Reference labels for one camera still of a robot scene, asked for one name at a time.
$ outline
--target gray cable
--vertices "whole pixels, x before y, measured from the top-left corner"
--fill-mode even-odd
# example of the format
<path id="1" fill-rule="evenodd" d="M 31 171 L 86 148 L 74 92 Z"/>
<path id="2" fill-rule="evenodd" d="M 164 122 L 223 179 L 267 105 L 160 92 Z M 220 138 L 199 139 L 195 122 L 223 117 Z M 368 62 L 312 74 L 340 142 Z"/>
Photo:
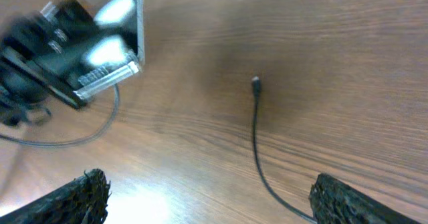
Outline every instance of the gray cable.
<path id="1" fill-rule="evenodd" d="M 114 85 L 113 90 L 114 90 L 114 105 L 113 105 L 112 113 L 108 117 L 107 121 L 102 125 L 102 127 L 98 129 L 97 132 L 95 132 L 94 134 L 91 134 L 87 137 L 79 138 L 76 140 L 69 140 L 69 141 L 62 141 L 62 142 L 39 142 L 39 141 L 21 140 L 18 138 L 5 136 L 2 134 L 0 134 L 0 139 L 14 142 L 23 146 L 42 147 L 42 148 L 64 148 L 64 147 L 77 146 L 88 142 L 92 142 L 97 138 L 100 138 L 107 131 L 107 129 L 112 125 L 114 119 L 118 114 L 119 105 L 120 105 L 120 94 L 119 94 L 119 87 L 117 86 L 117 84 Z"/>

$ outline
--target cord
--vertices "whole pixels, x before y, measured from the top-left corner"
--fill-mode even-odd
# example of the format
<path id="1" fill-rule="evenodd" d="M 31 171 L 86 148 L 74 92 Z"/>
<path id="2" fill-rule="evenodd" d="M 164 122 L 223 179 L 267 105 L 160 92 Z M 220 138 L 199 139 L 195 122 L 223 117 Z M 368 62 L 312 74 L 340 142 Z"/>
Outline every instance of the cord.
<path id="1" fill-rule="evenodd" d="M 257 127 L 257 112 L 259 108 L 259 97 L 261 92 L 261 82 L 260 79 L 256 76 L 251 81 L 251 85 L 253 86 L 253 95 L 254 95 L 254 114 L 253 114 L 253 126 L 252 126 L 252 140 L 253 140 L 253 151 L 254 151 L 254 161 L 255 165 L 257 166 L 257 170 L 259 172 L 259 176 L 263 184 L 265 185 L 265 188 L 269 192 L 271 196 L 275 198 L 281 205 L 283 205 L 286 209 L 291 211 L 292 213 L 298 215 L 299 217 L 305 219 L 309 223 L 316 224 L 316 221 L 311 216 L 305 214 L 303 211 L 293 207 L 288 202 L 283 200 L 276 192 L 270 187 L 268 181 L 266 180 L 263 171 L 261 169 L 259 156 L 257 152 L 257 139 L 256 139 L 256 127 Z"/>
<path id="2" fill-rule="evenodd" d="M 42 148 L 64 148 L 64 147 L 71 147 L 71 146 L 92 142 L 97 138 L 100 138 L 107 131 L 107 129 L 112 125 L 113 120 L 116 118 L 118 114 L 119 105 L 120 105 L 120 94 L 119 94 L 119 87 L 117 86 L 117 84 L 114 85 L 113 90 L 114 90 L 114 105 L 113 105 L 112 113 L 108 117 L 107 121 L 102 125 L 102 127 L 98 129 L 94 134 L 91 134 L 87 137 L 79 138 L 76 140 L 69 140 L 69 141 L 63 141 L 63 142 L 38 142 L 38 141 L 30 141 L 30 140 L 21 140 L 18 138 L 5 136 L 2 134 L 0 134 L 0 139 L 14 142 L 24 146 L 42 147 Z"/>

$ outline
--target thin black cable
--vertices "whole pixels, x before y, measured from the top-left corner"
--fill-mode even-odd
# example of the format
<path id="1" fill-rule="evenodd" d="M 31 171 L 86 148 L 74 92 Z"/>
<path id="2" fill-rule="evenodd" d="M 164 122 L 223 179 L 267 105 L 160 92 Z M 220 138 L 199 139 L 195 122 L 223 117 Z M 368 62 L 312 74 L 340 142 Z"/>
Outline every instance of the thin black cable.
<path id="1" fill-rule="evenodd" d="M 253 95 L 254 95 L 254 113 L 253 113 L 253 126 L 252 126 L 252 140 L 253 140 L 253 151 L 254 151 L 254 161 L 255 165 L 257 166 L 257 170 L 259 171 L 259 176 L 263 184 L 265 185 L 265 188 L 269 192 L 271 196 L 275 198 L 281 205 L 283 205 L 286 209 L 291 211 L 292 213 L 298 215 L 299 217 L 305 219 L 309 223 L 316 224 L 316 221 L 311 216 L 307 215 L 303 211 L 293 207 L 289 203 L 287 203 L 285 200 L 283 200 L 276 192 L 270 187 L 268 181 L 266 180 L 263 171 L 261 169 L 259 156 L 257 152 L 257 139 L 256 139 L 256 127 L 257 127 L 257 113 L 259 109 L 259 97 L 261 92 L 261 83 L 260 79 L 256 76 L 252 80 L 252 86 L 253 86 Z"/>
<path id="2" fill-rule="evenodd" d="M 102 127 L 98 129 L 97 132 L 95 132 L 94 134 L 91 134 L 87 137 L 79 138 L 76 140 L 69 140 L 69 141 L 62 141 L 62 142 L 39 142 L 39 141 L 21 140 L 10 136 L 5 136 L 3 134 L 0 134 L 0 139 L 21 144 L 24 146 L 42 147 L 42 148 L 64 148 L 64 147 L 71 147 L 71 146 L 92 142 L 97 138 L 100 138 L 107 131 L 107 129 L 112 125 L 114 119 L 118 114 L 119 105 L 120 105 L 120 93 L 119 93 L 119 87 L 117 86 L 117 84 L 114 85 L 113 90 L 114 90 L 114 104 L 113 104 L 112 113 L 108 117 L 107 121 L 102 125 Z"/>

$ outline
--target brown wooden surface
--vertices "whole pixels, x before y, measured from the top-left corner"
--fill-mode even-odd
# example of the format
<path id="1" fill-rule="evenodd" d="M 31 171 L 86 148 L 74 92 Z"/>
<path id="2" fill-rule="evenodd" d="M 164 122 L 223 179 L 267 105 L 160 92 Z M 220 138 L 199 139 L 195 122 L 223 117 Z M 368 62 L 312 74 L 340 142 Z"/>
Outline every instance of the brown wooden surface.
<path id="1" fill-rule="evenodd" d="M 320 172 L 428 223 L 428 0 L 145 0 L 146 67 L 120 115 L 75 148 L 20 148 L 0 210 L 99 167 L 108 223 L 301 223 L 263 188 L 249 141 L 250 79 L 272 187 L 310 213 Z M 94 131 L 111 107 L 51 101 L 27 138 Z"/>

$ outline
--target cable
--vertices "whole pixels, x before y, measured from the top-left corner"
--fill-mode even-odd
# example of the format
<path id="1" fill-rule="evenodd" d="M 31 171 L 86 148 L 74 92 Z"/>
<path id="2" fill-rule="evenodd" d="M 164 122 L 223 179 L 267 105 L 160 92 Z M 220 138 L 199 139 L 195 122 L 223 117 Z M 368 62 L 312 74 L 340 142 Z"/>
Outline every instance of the cable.
<path id="1" fill-rule="evenodd" d="M 117 84 L 114 85 L 113 90 L 114 90 L 114 105 L 113 105 L 112 113 L 108 117 L 107 121 L 102 125 L 102 127 L 98 129 L 97 132 L 95 132 L 94 134 L 91 134 L 87 137 L 79 138 L 76 140 L 69 140 L 69 141 L 63 141 L 63 142 L 38 142 L 38 141 L 30 141 L 30 140 L 21 140 L 18 138 L 5 136 L 2 134 L 0 134 L 0 139 L 21 144 L 24 146 L 42 147 L 42 148 L 64 148 L 64 147 L 71 147 L 71 146 L 92 142 L 97 138 L 100 138 L 107 131 L 107 129 L 112 125 L 114 119 L 118 114 L 119 105 L 120 105 L 120 93 L 119 93 L 119 87 L 117 86 Z"/>
<path id="2" fill-rule="evenodd" d="M 269 192 L 271 196 L 275 198 L 281 205 L 283 205 L 286 209 L 291 211 L 292 213 L 298 215 L 299 217 L 305 219 L 309 223 L 316 224 L 316 221 L 311 216 L 307 215 L 303 211 L 293 207 L 289 203 L 287 203 L 285 200 L 283 200 L 276 192 L 270 187 L 268 181 L 266 180 L 263 171 L 261 169 L 259 156 L 257 152 L 257 139 L 256 139 L 256 127 L 257 127 L 257 112 L 259 108 L 259 97 L 261 92 L 261 83 L 260 79 L 256 76 L 251 81 L 251 85 L 253 86 L 253 95 L 254 95 L 254 114 L 253 114 L 253 126 L 252 126 L 252 140 L 253 140 L 253 151 L 254 151 L 254 161 L 255 165 L 257 166 L 257 170 L 259 172 L 259 176 L 263 184 L 265 185 L 265 188 Z"/>

